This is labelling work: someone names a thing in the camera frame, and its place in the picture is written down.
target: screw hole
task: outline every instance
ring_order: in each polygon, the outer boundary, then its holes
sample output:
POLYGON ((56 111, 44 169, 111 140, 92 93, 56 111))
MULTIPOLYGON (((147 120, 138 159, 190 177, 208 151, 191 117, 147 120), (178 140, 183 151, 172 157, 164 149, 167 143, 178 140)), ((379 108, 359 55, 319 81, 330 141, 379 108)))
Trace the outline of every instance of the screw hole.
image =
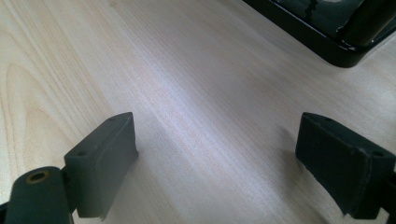
POLYGON ((31 175, 29 175, 26 178, 26 183, 28 184, 37 184, 42 182, 43 180, 47 179, 47 177, 50 175, 48 171, 38 171, 35 172, 31 175))
POLYGON ((373 152, 373 155, 375 155, 377 157, 383 157, 384 156, 384 154, 382 154, 382 152, 378 152, 378 151, 373 152))
POLYGON ((85 155, 87 155, 87 153, 84 150, 82 150, 77 155, 78 156, 85 156, 85 155))

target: glossy black edge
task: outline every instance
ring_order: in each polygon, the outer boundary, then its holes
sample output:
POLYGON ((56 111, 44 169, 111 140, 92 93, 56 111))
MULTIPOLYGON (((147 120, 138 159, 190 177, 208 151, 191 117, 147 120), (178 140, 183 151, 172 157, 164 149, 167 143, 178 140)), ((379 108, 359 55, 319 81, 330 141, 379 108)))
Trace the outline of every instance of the glossy black edge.
POLYGON ((321 32, 276 2, 270 0, 243 1, 314 51, 326 62, 344 68, 358 64, 364 55, 396 31, 396 26, 386 29, 385 33, 380 34, 369 47, 356 48, 321 32))

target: black clamp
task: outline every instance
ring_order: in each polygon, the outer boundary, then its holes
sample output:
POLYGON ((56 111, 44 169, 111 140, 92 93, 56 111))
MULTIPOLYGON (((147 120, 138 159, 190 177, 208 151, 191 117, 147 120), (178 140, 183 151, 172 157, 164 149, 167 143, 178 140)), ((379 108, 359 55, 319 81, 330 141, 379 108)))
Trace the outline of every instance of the black clamp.
POLYGON ((332 119, 303 113, 295 153, 344 214, 375 219, 383 207, 389 223, 396 217, 396 157, 389 151, 332 119))
POLYGON ((62 170, 20 176, 0 205, 0 224, 70 224, 76 209, 80 217, 105 217, 137 155, 133 114, 106 120, 64 156, 62 170))

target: wooden table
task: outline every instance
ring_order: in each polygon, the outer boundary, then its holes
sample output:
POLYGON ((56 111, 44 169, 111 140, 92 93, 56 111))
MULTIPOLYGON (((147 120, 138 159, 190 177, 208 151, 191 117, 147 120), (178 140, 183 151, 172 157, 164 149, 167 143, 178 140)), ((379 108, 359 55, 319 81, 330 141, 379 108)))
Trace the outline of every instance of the wooden table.
POLYGON ((0 203, 126 111, 140 156, 104 223, 385 223, 293 153, 304 111, 396 153, 396 38, 343 69, 240 0, 0 2, 0 203))

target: wooden surface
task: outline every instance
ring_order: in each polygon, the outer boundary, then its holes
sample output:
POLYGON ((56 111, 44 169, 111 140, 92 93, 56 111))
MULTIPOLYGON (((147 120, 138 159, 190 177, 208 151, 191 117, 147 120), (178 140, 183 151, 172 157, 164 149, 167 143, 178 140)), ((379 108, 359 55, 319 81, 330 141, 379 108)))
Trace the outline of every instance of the wooden surface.
POLYGON ((0 1, 0 203, 126 111, 140 156, 105 223, 385 223, 293 151, 309 111, 396 153, 395 38, 342 69, 240 0, 0 1))

